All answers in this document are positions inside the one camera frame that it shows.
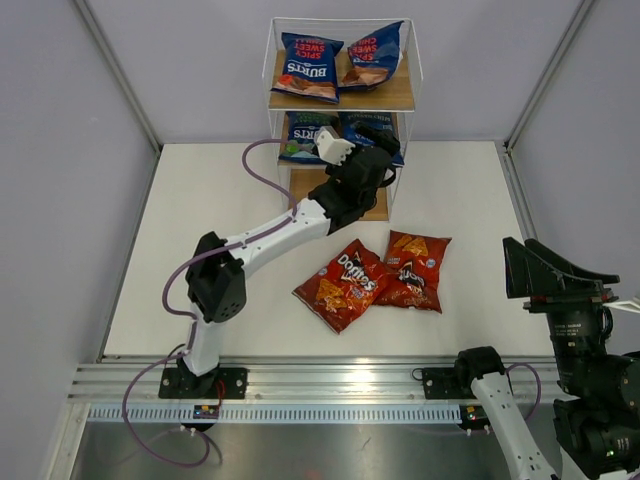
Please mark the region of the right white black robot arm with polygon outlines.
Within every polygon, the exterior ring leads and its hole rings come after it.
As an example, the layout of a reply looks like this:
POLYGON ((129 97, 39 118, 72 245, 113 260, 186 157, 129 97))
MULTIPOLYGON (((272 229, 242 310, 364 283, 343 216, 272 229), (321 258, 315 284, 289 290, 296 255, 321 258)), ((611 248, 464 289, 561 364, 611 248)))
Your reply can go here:
POLYGON ((639 355, 608 353, 615 274, 578 267, 535 239, 502 241, 506 295, 546 317, 568 400, 553 403, 560 471, 546 460, 513 401, 497 351, 460 352, 454 384, 487 415, 513 479, 632 479, 639 473, 639 355))

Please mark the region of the Kettle sea salt vinegar bag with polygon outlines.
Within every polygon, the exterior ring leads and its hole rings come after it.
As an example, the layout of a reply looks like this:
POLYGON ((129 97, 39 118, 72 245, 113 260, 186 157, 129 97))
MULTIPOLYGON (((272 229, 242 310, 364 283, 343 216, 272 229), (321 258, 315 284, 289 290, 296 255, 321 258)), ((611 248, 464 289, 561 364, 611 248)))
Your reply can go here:
POLYGON ((347 141, 363 146, 373 145, 374 142, 356 131, 359 124, 372 129, 383 131, 398 139, 394 126, 393 115, 390 112, 360 112, 341 111, 338 113, 342 137, 347 141))

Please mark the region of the Burts sea salt vinegar bag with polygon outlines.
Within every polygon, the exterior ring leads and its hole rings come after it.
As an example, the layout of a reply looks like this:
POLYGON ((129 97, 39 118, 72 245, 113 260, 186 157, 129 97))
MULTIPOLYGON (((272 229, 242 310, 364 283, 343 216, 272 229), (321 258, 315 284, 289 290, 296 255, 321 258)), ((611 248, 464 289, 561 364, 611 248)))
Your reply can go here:
POLYGON ((322 164, 315 137, 322 127, 338 130, 338 115, 335 112, 289 111, 286 120, 286 144, 281 147, 278 159, 297 164, 322 164))

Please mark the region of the Burts spicy chilli bag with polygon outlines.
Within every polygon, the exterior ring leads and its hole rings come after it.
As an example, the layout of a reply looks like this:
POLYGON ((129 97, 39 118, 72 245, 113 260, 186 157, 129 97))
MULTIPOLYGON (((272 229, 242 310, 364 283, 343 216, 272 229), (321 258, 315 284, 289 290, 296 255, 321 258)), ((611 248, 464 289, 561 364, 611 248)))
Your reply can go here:
POLYGON ((364 36, 347 48, 351 68, 339 82, 341 92, 369 91, 388 82, 402 58, 400 20, 364 36))
POLYGON ((283 32, 284 62, 272 92, 339 103, 336 57, 344 42, 283 32))

